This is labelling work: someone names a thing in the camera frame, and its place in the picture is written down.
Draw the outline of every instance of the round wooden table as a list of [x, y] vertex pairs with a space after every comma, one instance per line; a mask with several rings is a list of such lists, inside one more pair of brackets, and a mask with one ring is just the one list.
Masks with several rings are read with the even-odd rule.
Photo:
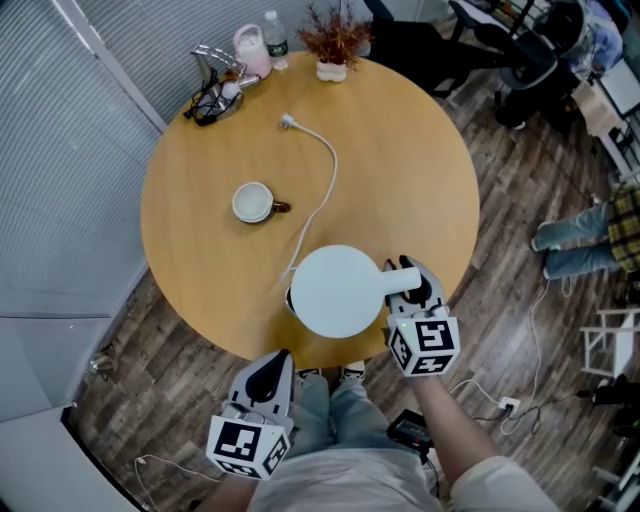
[[[447, 296], [454, 292], [479, 214], [475, 172], [455, 126], [394, 71], [361, 60], [345, 82], [325, 83], [301, 53], [249, 91], [230, 118], [204, 128], [181, 114], [171, 122], [142, 194], [149, 266], [175, 310], [233, 354], [255, 359], [286, 347], [297, 369], [372, 357], [385, 350], [386, 308], [366, 331], [334, 340], [307, 330], [285, 307], [291, 278], [278, 278], [333, 166], [320, 141], [278, 128], [285, 112], [327, 138], [340, 159], [333, 195], [298, 262], [330, 244], [356, 247], [380, 268], [407, 254], [439, 277]], [[248, 181], [265, 183], [292, 210], [257, 225], [240, 222], [231, 198]]]

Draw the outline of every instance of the plant pot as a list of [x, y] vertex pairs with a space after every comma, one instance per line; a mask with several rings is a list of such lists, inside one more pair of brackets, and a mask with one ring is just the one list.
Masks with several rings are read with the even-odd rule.
[[346, 64], [316, 61], [316, 76], [323, 82], [344, 82], [347, 78]]

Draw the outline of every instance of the electrical cable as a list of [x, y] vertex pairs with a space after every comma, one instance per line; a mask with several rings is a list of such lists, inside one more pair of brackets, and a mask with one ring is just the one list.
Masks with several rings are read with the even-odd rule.
[[[531, 311], [529, 312], [529, 322], [531, 323], [531, 333], [533, 334], [533, 343], [536, 346], [536, 357], [538, 358], [538, 360], [536, 363], [536, 371], [533, 374], [533, 389], [531, 390], [531, 396], [529, 397], [529, 401], [527, 402], [527, 406], [525, 407], [526, 410], [529, 410], [529, 408], [531, 407], [531, 404], [533, 403], [533, 399], [536, 397], [536, 392], [538, 391], [538, 376], [540, 374], [540, 366], [542, 366], [542, 354], [540, 353], [540, 342], [538, 341], [538, 331], [536, 330], [535, 314], [536, 314], [536, 309], [538, 308], [538, 305], [542, 302], [542, 299], [545, 298], [545, 296], [547, 295], [547, 292], [549, 291], [550, 283], [551, 281], [547, 281], [547, 285], [544, 287], [544, 291], [540, 294], [540, 297], [538, 297], [538, 299], [535, 301], [535, 303], [531, 307]], [[523, 417], [524, 416], [520, 416], [516, 420], [515, 426], [511, 430], [506, 430], [506, 431], [504, 429], [504, 426], [506, 422], [509, 421], [509, 418], [508, 417], [505, 418], [503, 422], [500, 424], [500, 432], [502, 432], [502, 434], [505, 436], [511, 435], [518, 428]]]
[[429, 465], [429, 467], [433, 471], [434, 476], [436, 477], [436, 498], [440, 498], [440, 477], [438, 476], [438, 470], [433, 465], [433, 462], [429, 460], [429, 457], [427, 457], [426, 459], [427, 459], [427, 464]]
[[[533, 336], [533, 342], [534, 342], [534, 345], [536, 347], [537, 361], [536, 361], [536, 370], [535, 370], [534, 375], [533, 375], [533, 389], [531, 390], [531, 396], [529, 397], [529, 400], [527, 402], [527, 406], [526, 406], [525, 412], [520, 414], [519, 416], [515, 416], [515, 417], [511, 417], [511, 416], [508, 416], [508, 415], [505, 417], [506, 413], [502, 412], [499, 415], [497, 415], [495, 418], [474, 418], [474, 419], [481, 420], [481, 421], [499, 421], [499, 420], [502, 419], [502, 423], [500, 424], [500, 432], [505, 436], [511, 435], [513, 432], [515, 432], [515, 430], [520, 425], [520, 422], [522, 421], [522, 419], [527, 414], [529, 414], [531, 411], [536, 410], [536, 409], [538, 410], [538, 415], [536, 416], [536, 421], [534, 422], [534, 426], [532, 427], [532, 433], [533, 433], [534, 427], [535, 427], [535, 432], [537, 432], [540, 429], [540, 425], [542, 423], [540, 412], [539, 412], [540, 408], [543, 407], [544, 405], [549, 404], [549, 403], [557, 403], [559, 401], [562, 401], [562, 400], [566, 399], [566, 398], [563, 398], [562, 400], [557, 400], [557, 401], [550, 400], [550, 401], [545, 402], [544, 404], [539, 405], [539, 406], [534, 406], [534, 407], [531, 406], [531, 404], [533, 403], [533, 400], [535, 399], [536, 393], [538, 391], [538, 378], [539, 378], [539, 375], [540, 375], [540, 367], [542, 366], [542, 354], [540, 352], [540, 342], [538, 340], [538, 331], [536, 329], [536, 324], [535, 324], [535, 313], [536, 313], [536, 309], [538, 308], [538, 306], [540, 305], [542, 300], [546, 297], [547, 292], [549, 291], [549, 284], [550, 283], [551, 283], [551, 281], [547, 281], [547, 284], [546, 284], [543, 292], [536, 299], [536, 301], [534, 302], [533, 306], [531, 307], [531, 310], [529, 311], [529, 322], [531, 324], [531, 332], [532, 332], [532, 336]], [[571, 292], [572, 292], [572, 285], [571, 285], [571, 281], [570, 281], [569, 282], [569, 292], [568, 292], [568, 294], [566, 294], [565, 291], [563, 290], [563, 295], [565, 297], [568, 297], [568, 296], [571, 295]], [[464, 384], [471, 383], [471, 382], [474, 383], [478, 387], [478, 389], [482, 392], [482, 394], [484, 396], [486, 396], [491, 402], [493, 402], [494, 404], [496, 404], [498, 406], [500, 405], [500, 402], [498, 402], [497, 400], [492, 398], [489, 395], [489, 393], [487, 393], [484, 390], [484, 388], [480, 385], [480, 383], [478, 383], [474, 379], [467, 379], [467, 380], [463, 380], [462, 382], [459, 382], [453, 388], [451, 388], [449, 390], [449, 392], [453, 393], [460, 386], [462, 386]], [[509, 421], [515, 421], [516, 424], [510, 430], [505, 430], [505, 425]]]
[[481, 416], [476, 416], [473, 418], [476, 421], [488, 421], [489, 423], [493, 421], [500, 421], [507, 415], [507, 409], [501, 409], [498, 414], [496, 414], [493, 418], [483, 418]]
[[326, 194], [324, 196], [324, 199], [320, 203], [320, 206], [318, 206], [313, 211], [313, 213], [311, 215], [309, 215], [309, 218], [307, 219], [307, 222], [305, 222], [304, 227], [302, 228], [302, 232], [300, 233], [300, 237], [298, 238], [298, 245], [296, 245], [296, 249], [295, 249], [295, 251], [293, 251], [293, 256], [291, 257], [291, 261], [287, 265], [287, 269], [282, 274], [280, 274], [280, 280], [282, 280], [287, 276], [287, 274], [289, 272], [291, 272], [294, 269], [294, 264], [295, 264], [296, 260], [298, 259], [298, 254], [300, 253], [300, 248], [302, 247], [302, 242], [304, 241], [304, 237], [307, 234], [307, 230], [309, 229], [309, 226], [311, 225], [311, 221], [313, 221], [313, 218], [316, 216], [316, 214], [320, 210], [322, 210], [324, 205], [329, 200], [329, 196], [331, 196], [331, 192], [333, 191], [333, 186], [335, 185], [336, 178], [338, 176], [338, 154], [336, 153], [336, 150], [333, 148], [333, 146], [331, 145], [331, 143], [327, 139], [325, 139], [322, 135], [319, 135], [316, 132], [314, 132], [312, 130], [309, 130], [308, 128], [305, 128], [301, 124], [298, 124], [296, 122], [296, 120], [292, 116], [290, 116], [289, 114], [283, 114], [282, 119], [280, 120], [280, 126], [282, 128], [284, 128], [284, 129], [287, 129], [287, 128], [293, 126], [293, 127], [297, 128], [298, 130], [302, 130], [303, 132], [311, 135], [312, 137], [315, 137], [319, 141], [323, 142], [325, 144], [325, 146], [327, 146], [329, 148], [329, 150], [331, 151], [331, 154], [333, 155], [333, 175], [331, 176], [331, 183], [329, 184], [329, 188], [327, 189], [327, 192], [326, 192]]
[[[542, 427], [542, 408], [545, 405], [555, 405], [557, 403], [560, 402], [564, 402], [565, 400], [568, 400], [569, 398], [583, 398], [580, 394], [581, 392], [577, 392], [577, 393], [572, 393], [570, 395], [567, 395], [563, 398], [552, 398], [551, 400], [547, 400], [546, 402], [540, 404], [540, 405], [534, 405], [533, 407], [527, 409], [526, 411], [524, 411], [523, 413], [517, 415], [517, 416], [509, 416], [507, 419], [511, 420], [511, 421], [520, 421], [522, 418], [524, 418], [525, 416], [527, 416], [529, 413], [535, 411], [536, 412], [536, 419], [533, 422], [533, 425], [531, 425], [531, 435], [536, 435], [539, 430], [540, 427]], [[503, 411], [502, 414], [498, 414], [496, 417], [494, 418], [473, 418], [474, 420], [478, 420], [478, 421], [488, 421], [488, 422], [494, 422], [494, 421], [500, 421], [502, 418], [504, 418], [506, 414], [506, 411]]]
[[163, 459], [161, 457], [157, 457], [155, 455], [151, 455], [150, 453], [147, 453], [146, 455], [142, 455], [141, 457], [136, 457], [136, 459], [133, 462], [133, 468], [134, 468], [135, 473], [136, 473], [136, 478], [138, 479], [138, 483], [140, 484], [140, 487], [142, 488], [144, 493], [147, 495], [147, 498], [149, 498], [149, 501], [151, 502], [151, 505], [153, 505], [153, 508], [156, 511], [159, 510], [158, 509], [158, 505], [156, 505], [155, 501], [153, 501], [153, 498], [151, 497], [151, 494], [149, 493], [149, 491], [147, 491], [147, 488], [142, 483], [142, 479], [140, 478], [140, 473], [138, 472], [138, 464], [146, 464], [147, 461], [145, 459], [147, 457], [159, 460], [161, 462], [164, 462], [165, 464], [170, 464], [171, 466], [175, 466], [176, 468], [184, 471], [185, 473], [189, 473], [190, 475], [197, 475], [197, 476], [205, 478], [205, 479], [207, 479], [207, 480], [209, 480], [211, 482], [216, 482], [218, 484], [220, 483], [220, 480], [216, 480], [215, 478], [211, 478], [210, 476], [203, 475], [202, 473], [198, 473], [197, 471], [192, 471], [190, 469], [183, 468], [180, 464], [176, 464], [175, 462], [172, 462], [170, 460], [166, 460], [166, 459]]
[[497, 400], [494, 400], [493, 398], [491, 398], [491, 396], [489, 395], [489, 393], [487, 393], [484, 388], [478, 383], [478, 381], [474, 380], [474, 379], [467, 379], [467, 380], [463, 380], [462, 382], [459, 382], [458, 384], [456, 384], [455, 386], [453, 386], [450, 390], [449, 393], [453, 393], [456, 389], [458, 389], [460, 386], [462, 386], [463, 384], [468, 384], [470, 382], [473, 382], [476, 386], [478, 386], [478, 389], [480, 391], [482, 391], [482, 394], [484, 396], [486, 396], [489, 400], [491, 400], [494, 404], [496, 405], [500, 405], [500, 402], [498, 402]]

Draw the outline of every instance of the white kettle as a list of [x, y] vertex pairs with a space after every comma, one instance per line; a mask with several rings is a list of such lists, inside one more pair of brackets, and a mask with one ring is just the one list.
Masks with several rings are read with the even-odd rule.
[[309, 330], [327, 338], [348, 338], [374, 322], [385, 295], [415, 290], [421, 282], [417, 268], [381, 272], [362, 251], [328, 245], [298, 265], [291, 303]]

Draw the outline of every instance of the black device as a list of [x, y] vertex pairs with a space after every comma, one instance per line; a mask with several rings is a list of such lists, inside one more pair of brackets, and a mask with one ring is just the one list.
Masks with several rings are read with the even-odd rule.
[[427, 463], [427, 454], [429, 449], [433, 448], [433, 441], [422, 415], [405, 409], [389, 425], [387, 436], [389, 439], [418, 452], [422, 464]]

